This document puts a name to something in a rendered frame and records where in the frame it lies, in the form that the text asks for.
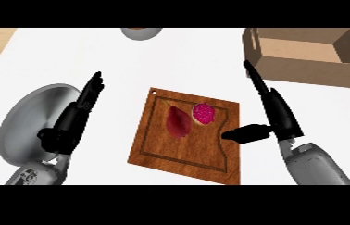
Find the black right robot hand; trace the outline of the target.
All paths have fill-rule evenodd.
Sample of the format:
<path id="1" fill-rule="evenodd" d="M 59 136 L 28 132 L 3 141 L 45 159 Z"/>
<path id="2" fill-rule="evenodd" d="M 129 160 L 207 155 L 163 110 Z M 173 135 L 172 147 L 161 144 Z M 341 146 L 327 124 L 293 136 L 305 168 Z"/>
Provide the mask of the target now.
<path id="1" fill-rule="evenodd" d="M 303 137 L 305 133 L 285 99 L 274 88 L 268 88 L 260 73 L 247 60 L 244 61 L 244 67 L 262 97 L 269 124 L 250 124 L 226 131 L 222 133 L 222 139 L 247 144 L 265 140 L 272 132 L 279 142 Z"/>

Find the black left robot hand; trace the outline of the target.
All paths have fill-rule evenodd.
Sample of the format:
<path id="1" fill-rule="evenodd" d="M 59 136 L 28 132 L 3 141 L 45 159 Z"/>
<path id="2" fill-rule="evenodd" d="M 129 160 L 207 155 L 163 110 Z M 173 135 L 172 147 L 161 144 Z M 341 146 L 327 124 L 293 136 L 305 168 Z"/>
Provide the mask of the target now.
<path id="1" fill-rule="evenodd" d="M 98 71 L 83 88 L 77 101 L 68 104 L 53 127 L 42 129 L 37 133 L 42 147 L 49 153 L 73 154 L 102 89 L 102 73 Z"/>

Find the brown cardboard box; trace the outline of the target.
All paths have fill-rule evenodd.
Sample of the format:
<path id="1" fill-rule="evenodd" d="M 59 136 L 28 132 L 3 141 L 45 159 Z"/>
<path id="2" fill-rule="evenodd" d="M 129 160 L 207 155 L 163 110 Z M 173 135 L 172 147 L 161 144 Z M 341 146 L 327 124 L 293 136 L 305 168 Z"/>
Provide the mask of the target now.
<path id="1" fill-rule="evenodd" d="M 266 80 L 350 88 L 350 28 L 245 28 L 242 43 Z"/>

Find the brown wooden cutting board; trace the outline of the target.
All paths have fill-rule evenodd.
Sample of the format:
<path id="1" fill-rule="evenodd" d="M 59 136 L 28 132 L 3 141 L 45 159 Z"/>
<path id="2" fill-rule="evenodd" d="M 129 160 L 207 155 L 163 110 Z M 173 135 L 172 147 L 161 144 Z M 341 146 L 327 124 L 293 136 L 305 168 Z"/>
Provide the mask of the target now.
<path id="1" fill-rule="evenodd" d="M 213 122 L 200 125 L 191 119 L 191 133 L 176 138 L 167 130 L 170 107 L 176 106 L 191 115 L 194 106 L 203 103 L 213 107 Z M 222 133 L 238 127 L 238 103 L 152 88 L 127 162 L 206 181 L 238 185 L 240 143 L 222 139 Z"/>

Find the dark red pear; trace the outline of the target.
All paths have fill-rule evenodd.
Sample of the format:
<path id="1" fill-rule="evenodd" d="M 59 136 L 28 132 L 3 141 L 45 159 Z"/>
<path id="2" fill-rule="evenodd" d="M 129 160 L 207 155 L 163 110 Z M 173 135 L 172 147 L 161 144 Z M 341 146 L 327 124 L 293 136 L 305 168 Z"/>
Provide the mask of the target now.
<path id="1" fill-rule="evenodd" d="M 175 136 L 175 138 L 182 138 L 191 133 L 192 119 L 189 114 L 176 106 L 172 106 L 167 101 L 163 101 L 163 103 L 169 107 L 167 131 Z"/>

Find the halved pink-fleshed fruit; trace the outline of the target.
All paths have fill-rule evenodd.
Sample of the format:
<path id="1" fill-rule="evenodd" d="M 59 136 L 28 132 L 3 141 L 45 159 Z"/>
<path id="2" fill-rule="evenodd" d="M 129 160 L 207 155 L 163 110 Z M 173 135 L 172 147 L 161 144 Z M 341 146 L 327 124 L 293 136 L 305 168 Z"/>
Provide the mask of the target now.
<path id="1" fill-rule="evenodd" d="M 214 108 L 207 104 L 201 103 L 194 106 L 192 118 L 200 125 L 209 125 L 214 119 Z"/>

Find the pale wooden panel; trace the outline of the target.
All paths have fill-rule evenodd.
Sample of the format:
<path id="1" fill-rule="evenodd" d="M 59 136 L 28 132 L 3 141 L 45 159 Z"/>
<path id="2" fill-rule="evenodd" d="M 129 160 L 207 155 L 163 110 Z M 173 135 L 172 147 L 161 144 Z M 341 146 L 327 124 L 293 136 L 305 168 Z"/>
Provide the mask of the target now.
<path id="1" fill-rule="evenodd" d="M 8 46 L 11 37 L 15 34 L 15 32 L 17 32 L 15 28 L 0 28 L 0 53 L 3 52 Z"/>

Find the grey round bowl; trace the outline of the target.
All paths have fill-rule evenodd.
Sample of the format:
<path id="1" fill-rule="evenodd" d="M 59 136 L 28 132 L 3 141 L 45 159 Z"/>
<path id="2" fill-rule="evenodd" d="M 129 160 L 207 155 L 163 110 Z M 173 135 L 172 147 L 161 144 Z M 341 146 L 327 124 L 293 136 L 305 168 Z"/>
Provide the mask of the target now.
<path id="1" fill-rule="evenodd" d="M 152 39 L 161 32 L 161 28 L 123 28 L 121 32 L 124 36 L 135 41 L 145 41 Z"/>

